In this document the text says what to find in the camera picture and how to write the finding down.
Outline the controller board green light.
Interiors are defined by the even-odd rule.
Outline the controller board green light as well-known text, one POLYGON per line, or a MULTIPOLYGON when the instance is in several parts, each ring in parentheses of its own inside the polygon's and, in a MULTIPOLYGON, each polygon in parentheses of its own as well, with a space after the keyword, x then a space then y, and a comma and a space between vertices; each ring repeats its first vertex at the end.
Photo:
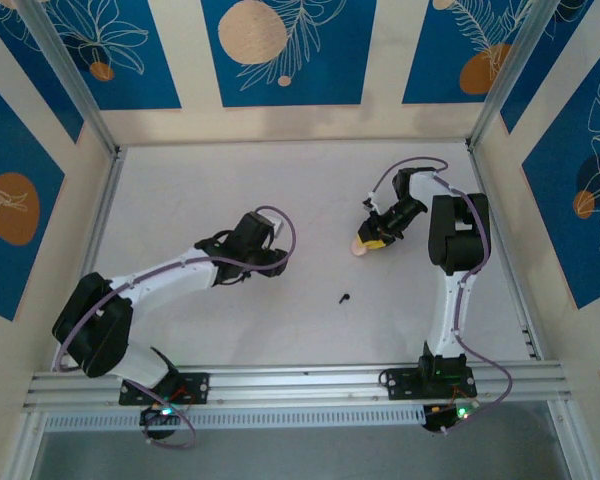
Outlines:
POLYGON ((170 407, 150 406, 140 412, 139 426, 150 441, 166 440, 180 424, 181 420, 170 407))
POLYGON ((456 425, 467 420, 479 407, 477 402, 425 405, 423 428, 430 433, 446 435, 456 425))

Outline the aluminium table side rail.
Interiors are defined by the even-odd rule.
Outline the aluminium table side rail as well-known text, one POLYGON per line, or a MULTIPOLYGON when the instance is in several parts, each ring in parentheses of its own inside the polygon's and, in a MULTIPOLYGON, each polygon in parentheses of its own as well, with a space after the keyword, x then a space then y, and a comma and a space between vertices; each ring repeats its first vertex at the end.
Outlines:
POLYGON ((466 148, 479 188, 487 195, 490 202, 490 218, 492 229, 495 231, 495 243, 502 258, 501 263, 509 284, 509 290, 514 298, 522 334, 529 344, 529 357, 537 361, 545 360, 543 340, 534 324, 536 311, 530 303, 529 295, 525 291, 523 282, 516 270, 513 244, 510 238, 511 229, 505 217, 504 203, 496 191, 495 184, 491 181, 487 166, 481 160, 476 147, 470 140, 466 141, 466 148))
POLYGON ((97 203, 97 209, 92 228, 88 236, 85 255, 81 264, 79 276, 90 273, 96 263, 106 225, 115 199, 120 176, 124 167, 127 148, 119 147, 112 157, 110 168, 106 175, 104 188, 97 203))

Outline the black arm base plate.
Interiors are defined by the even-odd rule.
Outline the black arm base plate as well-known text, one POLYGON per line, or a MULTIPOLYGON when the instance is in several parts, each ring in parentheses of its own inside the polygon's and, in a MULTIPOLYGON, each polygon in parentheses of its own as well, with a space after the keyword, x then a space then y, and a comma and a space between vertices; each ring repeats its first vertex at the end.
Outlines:
POLYGON ((417 368, 395 368, 382 372, 382 385, 390 400, 452 400, 458 396, 474 398, 478 395, 472 372, 469 375, 444 375, 441 369, 425 373, 417 368))
POLYGON ((176 406, 206 404, 210 375, 203 372, 169 374, 153 389, 123 380, 118 403, 122 406, 156 404, 155 396, 176 406))

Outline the long aluminium base rail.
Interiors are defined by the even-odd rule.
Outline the long aluminium base rail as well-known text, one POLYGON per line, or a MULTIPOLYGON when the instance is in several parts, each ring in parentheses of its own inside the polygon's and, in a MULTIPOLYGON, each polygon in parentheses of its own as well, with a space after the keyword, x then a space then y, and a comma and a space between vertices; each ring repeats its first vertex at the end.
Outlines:
MULTIPOLYGON (((572 397, 558 361, 506 361, 513 378, 508 401, 554 401, 572 397)), ((384 365, 283 367, 194 367, 209 374, 209 385, 196 393, 207 408, 323 407, 387 405, 378 382, 384 365)), ((33 375, 25 395, 26 412, 120 409, 121 381, 112 376, 89 379, 78 373, 33 375)))

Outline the blue floral wall panel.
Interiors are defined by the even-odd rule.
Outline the blue floral wall panel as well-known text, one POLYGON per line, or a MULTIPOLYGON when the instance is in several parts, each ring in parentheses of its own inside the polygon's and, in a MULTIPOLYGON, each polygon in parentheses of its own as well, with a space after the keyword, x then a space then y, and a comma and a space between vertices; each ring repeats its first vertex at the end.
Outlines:
POLYGON ((600 298, 600 59, 522 167, 582 308, 600 298))
POLYGON ((179 109, 148 0, 43 0, 102 110, 179 109))
POLYGON ((484 100, 539 0, 430 0, 402 103, 484 100))
POLYGON ((358 105, 377 0, 201 0, 226 108, 358 105))
POLYGON ((0 316, 16 317, 64 173, 0 95, 0 316))

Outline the short aluminium frame post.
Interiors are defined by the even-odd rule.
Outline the short aluminium frame post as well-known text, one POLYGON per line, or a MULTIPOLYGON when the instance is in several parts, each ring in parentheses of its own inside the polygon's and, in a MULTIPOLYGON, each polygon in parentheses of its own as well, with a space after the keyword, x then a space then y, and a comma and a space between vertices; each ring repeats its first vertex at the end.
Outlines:
POLYGON ((47 413, 27 412, 21 415, 3 480, 31 480, 48 419, 47 413))
POLYGON ((582 476, 583 471, 580 454, 576 446, 576 438, 573 429, 568 419, 565 402, 560 400, 550 400, 547 402, 547 406, 570 480, 586 480, 586 478, 582 476))

